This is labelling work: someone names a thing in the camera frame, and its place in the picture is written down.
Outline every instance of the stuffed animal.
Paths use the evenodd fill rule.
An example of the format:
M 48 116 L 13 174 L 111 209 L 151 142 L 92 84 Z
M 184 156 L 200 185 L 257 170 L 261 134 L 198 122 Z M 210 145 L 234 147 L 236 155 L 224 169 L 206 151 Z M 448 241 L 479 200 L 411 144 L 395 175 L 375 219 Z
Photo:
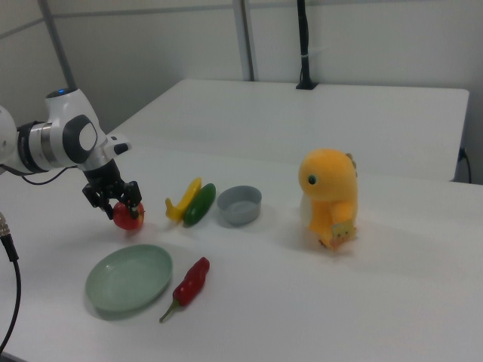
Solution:
M 355 237 L 357 172 L 350 154 L 335 149 L 310 152 L 300 164 L 299 184 L 303 224 L 321 244 L 336 251 Z

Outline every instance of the red chili pepper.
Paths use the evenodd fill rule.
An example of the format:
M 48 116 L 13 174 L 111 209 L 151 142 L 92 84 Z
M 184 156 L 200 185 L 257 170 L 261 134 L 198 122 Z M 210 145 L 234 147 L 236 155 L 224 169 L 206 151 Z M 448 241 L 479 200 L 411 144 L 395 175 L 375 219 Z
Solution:
M 202 257 L 191 269 L 186 273 L 184 280 L 173 292 L 173 302 L 171 303 L 165 315 L 159 318 L 159 323 L 176 308 L 188 305 L 205 285 L 206 274 L 210 270 L 210 262 Z

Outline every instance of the chili pepper stem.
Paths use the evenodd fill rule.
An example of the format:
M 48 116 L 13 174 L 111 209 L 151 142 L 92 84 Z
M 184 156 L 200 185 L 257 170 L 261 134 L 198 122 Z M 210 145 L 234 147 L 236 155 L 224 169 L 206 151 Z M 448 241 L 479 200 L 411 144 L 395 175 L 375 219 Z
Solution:
M 166 313 L 165 313 L 165 314 L 164 314 L 164 315 L 163 315 L 161 318 L 159 318 L 159 323 L 163 323 L 163 322 L 165 321 L 166 317 L 167 317 L 168 315 L 170 315 L 170 314 L 171 314 L 171 312 L 172 312 L 174 309 L 178 308 L 179 306 L 180 306 L 180 301 L 179 301 L 179 300 L 177 300 L 177 299 L 173 300 L 173 302 L 172 302 L 172 303 L 171 303 L 171 305 L 169 306 L 169 308 L 168 308 L 168 310 L 166 311 Z

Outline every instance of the plush toy eye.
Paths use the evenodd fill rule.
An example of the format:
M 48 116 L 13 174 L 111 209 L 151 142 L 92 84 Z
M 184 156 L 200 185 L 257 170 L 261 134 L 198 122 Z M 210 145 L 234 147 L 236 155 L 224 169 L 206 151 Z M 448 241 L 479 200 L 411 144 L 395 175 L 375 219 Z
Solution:
M 309 176 L 309 184 L 315 185 L 316 183 L 317 183 L 317 177 L 315 177 L 314 175 L 310 175 Z

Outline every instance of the green cucumber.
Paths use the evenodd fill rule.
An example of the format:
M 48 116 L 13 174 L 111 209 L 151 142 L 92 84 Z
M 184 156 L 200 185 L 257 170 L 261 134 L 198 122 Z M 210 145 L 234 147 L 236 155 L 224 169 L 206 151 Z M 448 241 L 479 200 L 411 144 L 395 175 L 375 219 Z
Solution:
M 210 210 L 216 194 L 217 189 L 212 183 L 204 185 L 193 198 L 184 214 L 183 221 L 185 225 L 192 226 L 199 222 Z

